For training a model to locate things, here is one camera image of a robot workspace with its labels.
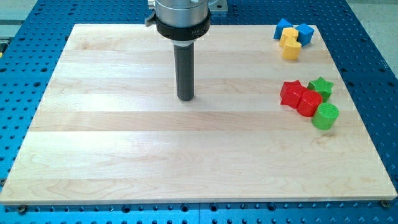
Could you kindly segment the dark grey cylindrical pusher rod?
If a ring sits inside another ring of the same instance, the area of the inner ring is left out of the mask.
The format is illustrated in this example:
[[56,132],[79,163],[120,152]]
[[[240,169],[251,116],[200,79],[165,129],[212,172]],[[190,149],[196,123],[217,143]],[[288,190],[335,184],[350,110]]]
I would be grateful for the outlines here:
[[174,45],[177,96],[190,101],[194,97],[194,43],[188,46]]

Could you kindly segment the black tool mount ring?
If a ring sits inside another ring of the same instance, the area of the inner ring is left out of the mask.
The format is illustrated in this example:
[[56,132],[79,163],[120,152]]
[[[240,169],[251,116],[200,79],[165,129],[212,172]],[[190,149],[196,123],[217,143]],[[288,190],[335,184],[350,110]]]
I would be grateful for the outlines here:
[[206,15],[203,22],[190,27],[173,27],[164,24],[157,18],[155,11],[145,19],[146,27],[153,24],[156,25],[156,29],[160,35],[173,41],[188,42],[196,40],[199,37],[205,35],[210,29],[210,12]]

